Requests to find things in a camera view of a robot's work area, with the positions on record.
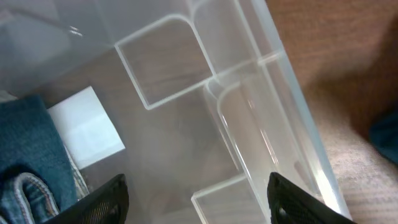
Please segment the teal blue garment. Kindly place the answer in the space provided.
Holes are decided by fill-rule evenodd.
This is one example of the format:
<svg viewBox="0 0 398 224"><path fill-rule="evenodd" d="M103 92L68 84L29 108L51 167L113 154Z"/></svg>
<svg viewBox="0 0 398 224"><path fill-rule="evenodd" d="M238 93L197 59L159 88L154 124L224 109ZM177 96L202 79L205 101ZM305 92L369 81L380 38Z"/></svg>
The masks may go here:
<svg viewBox="0 0 398 224"><path fill-rule="evenodd" d="M397 108L372 124L369 140L382 156L397 165Z"/></svg>

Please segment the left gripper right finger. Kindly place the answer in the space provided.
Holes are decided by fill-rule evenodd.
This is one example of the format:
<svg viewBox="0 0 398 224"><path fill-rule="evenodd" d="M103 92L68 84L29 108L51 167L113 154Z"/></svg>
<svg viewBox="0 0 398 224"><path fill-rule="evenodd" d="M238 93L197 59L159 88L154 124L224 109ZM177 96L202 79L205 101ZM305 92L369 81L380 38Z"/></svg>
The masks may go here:
<svg viewBox="0 0 398 224"><path fill-rule="evenodd" d="M355 224L277 172L270 173L267 199L272 224Z"/></svg>

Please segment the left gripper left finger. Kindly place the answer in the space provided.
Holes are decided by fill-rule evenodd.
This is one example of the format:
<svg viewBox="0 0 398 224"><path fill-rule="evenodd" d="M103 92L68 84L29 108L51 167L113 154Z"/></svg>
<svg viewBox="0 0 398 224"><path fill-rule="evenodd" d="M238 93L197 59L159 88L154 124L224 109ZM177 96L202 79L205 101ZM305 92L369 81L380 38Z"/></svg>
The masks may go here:
<svg viewBox="0 0 398 224"><path fill-rule="evenodd" d="M118 174L45 224L124 224L129 194L124 174Z"/></svg>

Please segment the dark blue jeans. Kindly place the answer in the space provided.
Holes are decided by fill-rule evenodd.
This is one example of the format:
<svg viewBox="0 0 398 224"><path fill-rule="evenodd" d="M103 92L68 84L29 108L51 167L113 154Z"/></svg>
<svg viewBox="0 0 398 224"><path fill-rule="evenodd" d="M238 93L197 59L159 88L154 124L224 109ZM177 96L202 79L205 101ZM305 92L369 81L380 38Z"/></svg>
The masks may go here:
<svg viewBox="0 0 398 224"><path fill-rule="evenodd" d="M41 97L1 103L1 223L45 223L77 201L72 166Z"/></svg>

